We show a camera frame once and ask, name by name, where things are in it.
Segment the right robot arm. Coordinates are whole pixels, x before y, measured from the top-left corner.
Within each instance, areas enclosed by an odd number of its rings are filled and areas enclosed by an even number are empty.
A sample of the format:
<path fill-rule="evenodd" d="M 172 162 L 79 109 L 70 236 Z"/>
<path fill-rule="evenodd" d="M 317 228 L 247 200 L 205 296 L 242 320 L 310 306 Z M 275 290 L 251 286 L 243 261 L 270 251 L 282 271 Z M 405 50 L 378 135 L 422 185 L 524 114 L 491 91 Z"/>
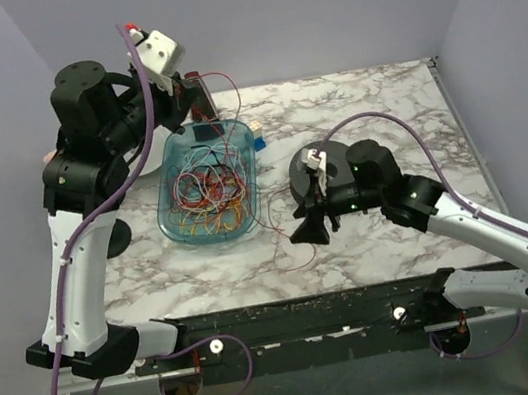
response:
<path fill-rule="evenodd" d="M 433 308 L 504 307 L 528 311 L 528 223 L 488 210 L 441 181 L 404 174 L 387 147 L 362 140 L 346 148 L 350 182 L 330 183 L 324 151 L 304 148 L 298 167 L 309 179 L 295 218 L 294 244 L 327 245 L 344 214 L 379 209 L 395 225 L 450 237 L 511 265 L 506 271 L 440 270 L 428 289 Z"/>

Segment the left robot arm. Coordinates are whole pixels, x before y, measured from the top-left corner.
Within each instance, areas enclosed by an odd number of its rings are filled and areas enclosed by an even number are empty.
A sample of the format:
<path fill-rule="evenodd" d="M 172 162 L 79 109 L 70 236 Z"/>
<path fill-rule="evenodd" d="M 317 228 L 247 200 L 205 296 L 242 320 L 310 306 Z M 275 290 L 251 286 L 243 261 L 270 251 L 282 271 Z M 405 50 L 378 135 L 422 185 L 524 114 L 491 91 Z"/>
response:
<path fill-rule="evenodd" d="M 25 353 L 29 365 L 67 367 L 97 380 L 181 345 L 177 322 L 121 326 L 107 322 L 104 311 L 107 254 L 130 171 L 124 157 L 133 148 L 145 149 L 155 127 L 179 132 L 203 93 L 178 73 L 171 81 L 167 93 L 135 68 L 110 73 L 90 60 L 55 76 L 50 103 L 60 121 L 57 153 L 42 174 L 52 292 L 43 336 Z"/>

